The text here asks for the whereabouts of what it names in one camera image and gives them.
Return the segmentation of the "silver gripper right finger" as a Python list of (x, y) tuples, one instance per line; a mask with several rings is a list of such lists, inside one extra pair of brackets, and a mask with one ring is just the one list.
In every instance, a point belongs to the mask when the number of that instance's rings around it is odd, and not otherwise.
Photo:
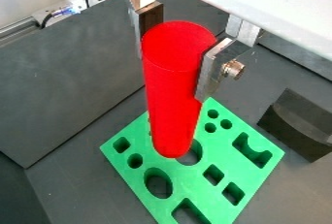
[(227, 17), (226, 30), (217, 36), (217, 43), (203, 52), (194, 98), (203, 103), (217, 91), (223, 79), (237, 80), (245, 65), (238, 56), (258, 42), (262, 29), (238, 16)]

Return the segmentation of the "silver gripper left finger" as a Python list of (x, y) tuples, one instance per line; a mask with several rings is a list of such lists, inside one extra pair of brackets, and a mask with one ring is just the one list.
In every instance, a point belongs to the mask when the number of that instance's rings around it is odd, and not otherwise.
[(142, 37), (146, 31), (163, 22), (163, 4), (157, 0), (127, 0), (135, 28), (138, 56), (142, 56)]

